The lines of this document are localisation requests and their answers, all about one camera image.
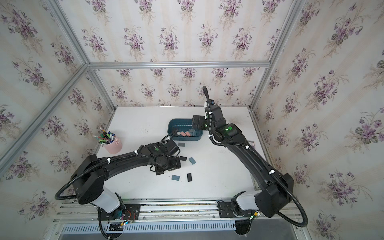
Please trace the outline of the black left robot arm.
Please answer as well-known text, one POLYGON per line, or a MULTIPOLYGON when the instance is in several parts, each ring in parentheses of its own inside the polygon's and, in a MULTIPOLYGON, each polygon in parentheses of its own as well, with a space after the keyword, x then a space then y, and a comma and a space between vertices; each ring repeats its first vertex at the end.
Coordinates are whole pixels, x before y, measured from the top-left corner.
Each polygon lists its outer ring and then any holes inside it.
POLYGON ((161 141, 141 145, 137 150, 113 157, 89 155, 70 180, 55 194, 59 201, 76 199, 80 205, 91 204, 103 210, 110 219, 121 219, 127 208, 118 193, 105 187, 110 178, 129 170, 148 166, 157 176, 181 168, 180 148, 173 138, 177 131, 161 141))

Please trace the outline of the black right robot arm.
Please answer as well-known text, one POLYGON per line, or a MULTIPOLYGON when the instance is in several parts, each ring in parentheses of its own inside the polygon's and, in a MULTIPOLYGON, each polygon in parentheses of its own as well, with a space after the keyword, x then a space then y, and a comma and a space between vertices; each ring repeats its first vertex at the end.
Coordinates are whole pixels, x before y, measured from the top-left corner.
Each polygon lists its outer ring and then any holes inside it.
POLYGON ((243 132, 233 123, 227 123, 220 106, 210 99, 209 91, 203 86, 206 97, 204 116, 193 116, 193 128, 208 132, 215 146, 225 147, 232 152, 247 168, 256 180, 259 190, 243 191, 232 198, 232 210, 236 215, 253 211, 271 218, 278 215, 290 224, 304 228, 308 225, 308 216, 293 193, 294 180, 290 174, 282 174, 272 167, 249 143, 243 132), (297 222, 283 213, 281 209, 294 202, 302 221, 297 222))

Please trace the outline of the blue eraser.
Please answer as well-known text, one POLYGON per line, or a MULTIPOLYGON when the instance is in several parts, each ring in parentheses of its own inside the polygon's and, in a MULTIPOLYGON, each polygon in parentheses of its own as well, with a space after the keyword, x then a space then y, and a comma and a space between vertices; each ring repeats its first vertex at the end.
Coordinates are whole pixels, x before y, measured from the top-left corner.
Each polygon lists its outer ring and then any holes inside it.
POLYGON ((180 176, 172 175, 172 180, 173 181, 179 181, 180 180, 180 176))
POLYGON ((192 165, 194 165, 195 163, 196 163, 196 161, 191 157, 191 158, 189 158, 189 161, 190 161, 190 163, 192 164, 192 165))
POLYGON ((196 135, 196 131, 193 130, 193 129, 190 129, 190 130, 189 130, 189 133, 190 133, 192 136, 195 136, 195 135, 196 135))

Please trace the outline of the blue eraser bottom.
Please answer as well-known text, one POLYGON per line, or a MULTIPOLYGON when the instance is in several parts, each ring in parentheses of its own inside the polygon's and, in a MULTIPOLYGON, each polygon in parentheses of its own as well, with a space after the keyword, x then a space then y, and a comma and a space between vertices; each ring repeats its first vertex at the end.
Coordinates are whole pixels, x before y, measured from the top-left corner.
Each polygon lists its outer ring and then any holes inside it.
POLYGON ((180 180, 180 176, 172 175, 172 180, 173 181, 179 181, 180 180))

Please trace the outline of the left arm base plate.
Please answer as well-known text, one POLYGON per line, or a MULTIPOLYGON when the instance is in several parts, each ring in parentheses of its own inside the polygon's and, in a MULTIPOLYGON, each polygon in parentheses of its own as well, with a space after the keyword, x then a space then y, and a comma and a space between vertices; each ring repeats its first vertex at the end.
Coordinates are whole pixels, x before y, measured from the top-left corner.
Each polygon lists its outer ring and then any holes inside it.
POLYGON ((103 226, 104 232, 122 232, 123 227, 138 220, 141 204, 125 204, 125 208, 118 208, 112 213, 107 213, 103 209, 98 210, 98 221, 106 223, 103 226))

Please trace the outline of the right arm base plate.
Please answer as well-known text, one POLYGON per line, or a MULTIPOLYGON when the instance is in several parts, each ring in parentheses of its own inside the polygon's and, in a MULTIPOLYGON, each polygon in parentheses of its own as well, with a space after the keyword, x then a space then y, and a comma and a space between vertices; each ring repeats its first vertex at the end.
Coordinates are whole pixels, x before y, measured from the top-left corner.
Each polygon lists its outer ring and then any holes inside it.
POLYGON ((259 216, 258 210, 242 210, 235 202, 225 202, 219 200, 216 202, 221 219, 244 218, 244 220, 235 221, 235 232, 239 236, 246 236, 252 227, 252 221, 259 216))

